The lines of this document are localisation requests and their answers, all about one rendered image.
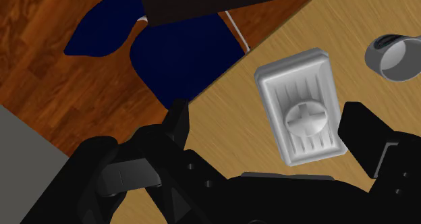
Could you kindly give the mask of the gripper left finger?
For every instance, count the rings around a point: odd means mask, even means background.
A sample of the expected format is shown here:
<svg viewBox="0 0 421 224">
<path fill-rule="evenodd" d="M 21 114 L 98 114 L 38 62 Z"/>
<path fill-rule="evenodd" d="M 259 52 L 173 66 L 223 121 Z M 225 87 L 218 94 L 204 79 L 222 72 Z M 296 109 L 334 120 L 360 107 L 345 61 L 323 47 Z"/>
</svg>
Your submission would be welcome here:
<svg viewBox="0 0 421 224">
<path fill-rule="evenodd" d="M 177 99 L 161 124 L 138 128 L 123 144 L 83 141 L 20 224 L 110 224 L 129 190 L 144 188 L 168 224 L 227 224 L 226 182 L 193 150 L 188 102 Z"/>
</svg>

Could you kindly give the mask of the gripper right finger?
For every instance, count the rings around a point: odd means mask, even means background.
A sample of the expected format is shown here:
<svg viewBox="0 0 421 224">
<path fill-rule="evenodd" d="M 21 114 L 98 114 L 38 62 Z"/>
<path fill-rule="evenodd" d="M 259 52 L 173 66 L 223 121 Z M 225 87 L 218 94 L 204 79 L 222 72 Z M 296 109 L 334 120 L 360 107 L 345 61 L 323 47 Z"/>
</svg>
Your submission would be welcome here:
<svg viewBox="0 0 421 224">
<path fill-rule="evenodd" d="M 421 197 L 421 136 L 395 131 L 361 102 L 346 102 L 338 135 L 380 197 Z"/>
</svg>

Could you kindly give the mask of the grey cup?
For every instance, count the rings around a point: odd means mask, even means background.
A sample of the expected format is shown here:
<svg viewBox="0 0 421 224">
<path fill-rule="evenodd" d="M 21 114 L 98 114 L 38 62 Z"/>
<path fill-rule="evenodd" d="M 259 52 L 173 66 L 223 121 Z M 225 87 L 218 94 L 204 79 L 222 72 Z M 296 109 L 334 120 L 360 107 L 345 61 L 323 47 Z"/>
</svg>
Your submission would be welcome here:
<svg viewBox="0 0 421 224">
<path fill-rule="evenodd" d="M 411 80 L 421 74 L 421 36 L 382 35 L 369 44 L 364 60 L 386 80 Z"/>
</svg>

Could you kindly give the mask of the dark blue chair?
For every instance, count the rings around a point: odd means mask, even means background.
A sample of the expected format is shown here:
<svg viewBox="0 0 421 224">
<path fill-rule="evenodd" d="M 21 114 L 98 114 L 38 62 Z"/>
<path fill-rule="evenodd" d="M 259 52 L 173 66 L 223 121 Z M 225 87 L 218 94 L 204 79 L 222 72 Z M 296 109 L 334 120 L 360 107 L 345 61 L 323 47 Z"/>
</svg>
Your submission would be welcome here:
<svg viewBox="0 0 421 224">
<path fill-rule="evenodd" d="M 63 52 L 110 55 L 140 20 L 147 20 L 141 0 L 102 0 L 81 19 Z M 245 54 L 217 13 L 147 25 L 130 47 L 132 67 L 165 108 L 197 97 Z"/>
</svg>

